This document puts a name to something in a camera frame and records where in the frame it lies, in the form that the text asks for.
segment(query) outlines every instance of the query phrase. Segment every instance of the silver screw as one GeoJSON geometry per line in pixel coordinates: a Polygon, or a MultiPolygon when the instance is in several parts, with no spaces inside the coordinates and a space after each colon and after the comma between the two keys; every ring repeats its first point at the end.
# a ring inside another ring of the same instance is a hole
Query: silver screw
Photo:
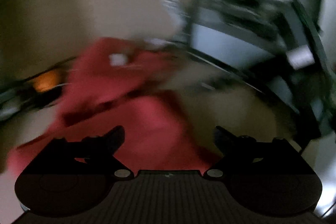
{"type": "Polygon", "coordinates": [[[114,175],[118,178],[126,178],[131,174],[129,170],[126,169],[119,169],[116,172],[114,172],[114,175]]]}
{"type": "Polygon", "coordinates": [[[223,175],[223,172],[221,170],[218,170],[218,169],[210,169],[207,174],[210,176],[210,177],[213,177],[213,178],[219,178],[223,175]]]}

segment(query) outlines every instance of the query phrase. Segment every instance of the red cloth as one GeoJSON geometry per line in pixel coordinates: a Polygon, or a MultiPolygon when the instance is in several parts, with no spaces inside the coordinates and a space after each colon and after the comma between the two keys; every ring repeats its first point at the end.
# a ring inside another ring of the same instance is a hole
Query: red cloth
{"type": "Polygon", "coordinates": [[[53,124],[38,138],[12,149],[8,168],[18,175],[55,137],[81,141],[125,128],[125,143],[115,157],[135,174],[147,170],[200,170],[219,157],[195,144],[172,91],[135,97],[158,72],[169,71],[169,54],[137,50],[129,41],[101,38],[75,62],[53,124]],[[109,55],[133,51],[128,65],[112,67],[109,55]]]}

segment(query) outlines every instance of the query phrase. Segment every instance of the black object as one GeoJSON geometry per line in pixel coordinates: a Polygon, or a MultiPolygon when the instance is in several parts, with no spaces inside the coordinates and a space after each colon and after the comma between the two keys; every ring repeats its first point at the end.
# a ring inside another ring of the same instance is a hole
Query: black object
{"type": "Polygon", "coordinates": [[[15,223],[321,223],[311,213],[321,182],[286,140],[258,143],[216,127],[226,156],[203,177],[141,170],[134,178],[112,156],[124,135],[116,127],[81,142],[51,141],[16,181],[26,212],[15,223]]]}

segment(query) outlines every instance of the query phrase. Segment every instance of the red fabric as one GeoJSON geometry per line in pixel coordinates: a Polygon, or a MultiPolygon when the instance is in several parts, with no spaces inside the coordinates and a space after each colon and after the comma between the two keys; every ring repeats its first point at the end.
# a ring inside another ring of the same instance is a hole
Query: red fabric
{"type": "Polygon", "coordinates": [[[200,170],[219,157],[198,147],[172,91],[138,97],[155,73],[169,71],[169,54],[137,50],[129,41],[101,38],[75,62],[60,98],[56,119],[38,138],[12,149],[8,167],[18,175],[55,137],[81,141],[113,127],[125,128],[125,143],[115,157],[135,174],[147,170],[200,170]],[[133,51],[128,65],[112,67],[109,55],[133,51]]]}

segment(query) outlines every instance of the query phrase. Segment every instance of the ribbed black surface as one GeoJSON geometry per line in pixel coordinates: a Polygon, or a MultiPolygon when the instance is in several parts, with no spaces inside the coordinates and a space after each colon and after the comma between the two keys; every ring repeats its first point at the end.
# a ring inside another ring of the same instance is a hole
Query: ribbed black surface
{"type": "Polygon", "coordinates": [[[117,182],[96,207],[76,216],[46,218],[26,213],[16,224],[317,224],[311,213],[292,218],[265,217],[239,205],[221,182],[207,181],[197,171],[141,171],[117,182]]]}

